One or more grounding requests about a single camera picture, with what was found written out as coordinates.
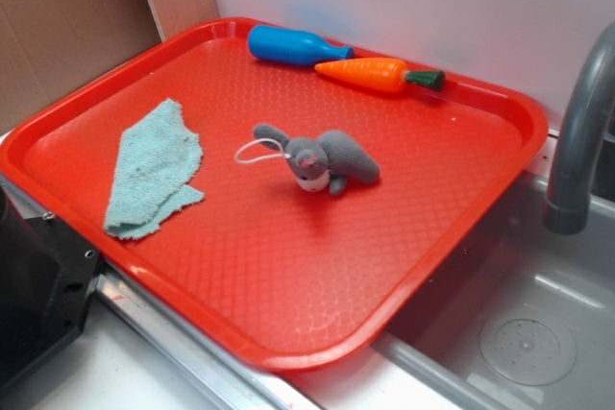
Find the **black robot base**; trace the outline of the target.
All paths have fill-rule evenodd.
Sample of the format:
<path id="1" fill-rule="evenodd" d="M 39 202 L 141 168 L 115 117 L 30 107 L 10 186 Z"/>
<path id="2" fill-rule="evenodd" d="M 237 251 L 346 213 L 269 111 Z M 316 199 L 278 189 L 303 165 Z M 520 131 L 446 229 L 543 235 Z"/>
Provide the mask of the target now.
<path id="1" fill-rule="evenodd" d="M 59 217 L 24 218 L 1 193 L 1 393 L 78 338 L 102 264 Z"/>

